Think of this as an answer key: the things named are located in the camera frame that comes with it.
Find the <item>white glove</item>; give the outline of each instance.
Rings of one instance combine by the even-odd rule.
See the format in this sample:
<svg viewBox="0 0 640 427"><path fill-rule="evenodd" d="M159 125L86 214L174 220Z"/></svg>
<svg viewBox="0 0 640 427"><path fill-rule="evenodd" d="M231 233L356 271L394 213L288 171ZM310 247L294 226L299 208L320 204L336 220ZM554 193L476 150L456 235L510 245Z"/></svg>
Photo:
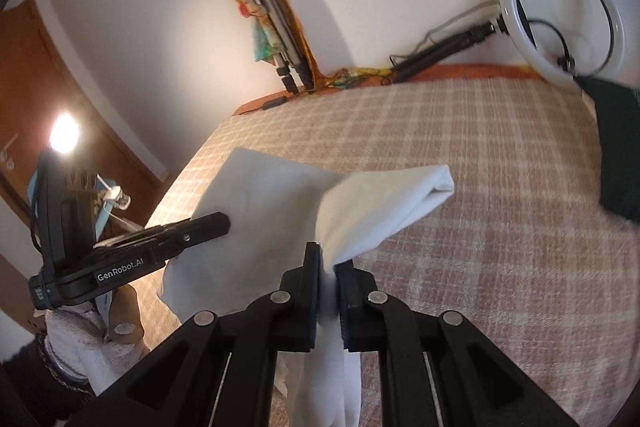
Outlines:
<svg viewBox="0 0 640 427"><path fill-rule="evenodd" d="M148 353L145 343L111 340L108 327L89 303L62 306L46 313L45 350L72 381L89 381L99 395Z"/></svg>

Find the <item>dark green cloth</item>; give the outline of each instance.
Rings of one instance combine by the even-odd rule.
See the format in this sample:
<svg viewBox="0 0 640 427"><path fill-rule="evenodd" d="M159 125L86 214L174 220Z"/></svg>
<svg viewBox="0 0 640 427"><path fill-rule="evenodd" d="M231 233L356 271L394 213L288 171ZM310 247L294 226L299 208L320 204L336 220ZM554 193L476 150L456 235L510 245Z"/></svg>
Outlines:
<svg viewBox="0 0 640 427"><path fill-rule="evenodd" d="M640 223L640 90L594 76L575 81L596 104L602 149L600 204Z"/></svg>

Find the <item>silver screw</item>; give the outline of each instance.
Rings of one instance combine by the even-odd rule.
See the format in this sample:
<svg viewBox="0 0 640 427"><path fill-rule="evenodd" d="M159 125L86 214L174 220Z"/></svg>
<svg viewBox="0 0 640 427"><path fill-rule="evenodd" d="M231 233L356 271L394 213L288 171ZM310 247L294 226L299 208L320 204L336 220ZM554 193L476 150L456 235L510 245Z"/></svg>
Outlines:
<svg viewBox="0 0 640 427"><path fill-rule="evenodd" d="M284 304L285 302L289 302L290 298L291 295L289 295L289 292L286 292L284 290L277 290L271 294L271 300L276 304Z"/></svg>
<svg viewBox="0 0 640 427"><path fill-rule="evenodd" d="M215 318L216 316L213 313L208 310L203 310L193 315L193 322L199 326L209 326Z"/></svg>
<svg viewBox="0 0 640 427"><path fill-rule="evenodd" d="M458 312L453 311L444 312L442 320L445 321L445 323L447 323L449 326L459 326L460 324L462 324L462 315L460 315Z"/></svg>
<svg viewBox="0 0 640 427"><path fill-rule="evenodd" d="M373 304L384 304L389 297L384 292L375 291L371 292L368 298L369 302L373 302Z"/></svg>

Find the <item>ring light stand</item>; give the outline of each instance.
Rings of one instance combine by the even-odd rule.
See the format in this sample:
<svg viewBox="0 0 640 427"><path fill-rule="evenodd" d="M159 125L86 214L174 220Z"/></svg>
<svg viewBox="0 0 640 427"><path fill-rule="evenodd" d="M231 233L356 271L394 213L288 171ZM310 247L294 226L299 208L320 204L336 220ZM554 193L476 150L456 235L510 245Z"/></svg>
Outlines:
<svg viewBox="0 0 640 427"><path fill-rule="evenodd" d="M564 89L580 90L580 87L574 82L572 68L566 66L571 62L571 57L568 57L565 53L565 56L561 59L565 65L561 68L549 62L536 49L533 34L520 0L499 1L500 15L497 19L471 26L463 32L449 36L393 66L392 71L396 73L394 83L406 82L420 71L433 66L444 58L480 43L490 35L500 31L511 37L517 50L525 60L549 83ZM600 2L609 22L610 47L604 64L592 74L599 73L602 76L614 78L620 73L625 50L622 18L613 0L600 0Z"/></svg>

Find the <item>checkered blanket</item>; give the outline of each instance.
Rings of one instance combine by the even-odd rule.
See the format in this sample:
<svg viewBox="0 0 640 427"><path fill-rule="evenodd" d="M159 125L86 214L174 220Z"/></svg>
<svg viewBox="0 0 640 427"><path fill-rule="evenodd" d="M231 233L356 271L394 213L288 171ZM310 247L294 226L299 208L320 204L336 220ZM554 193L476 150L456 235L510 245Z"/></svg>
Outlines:
<svg viewBox="0 0 640 427"><path fill-rule="evenodd" d="M414 310L462 312L585 427L607 425L640 378L640 228L598 205L598 134L578 95L450 79L232 117L149 224L190 217L237 146L344 172L448 164L455 195L356 265ZM151 347L178 326L160 280L134 283ZM376 358L363 360L361 425L380 425ZM286 423L277 397L271 423Z"/></svg>

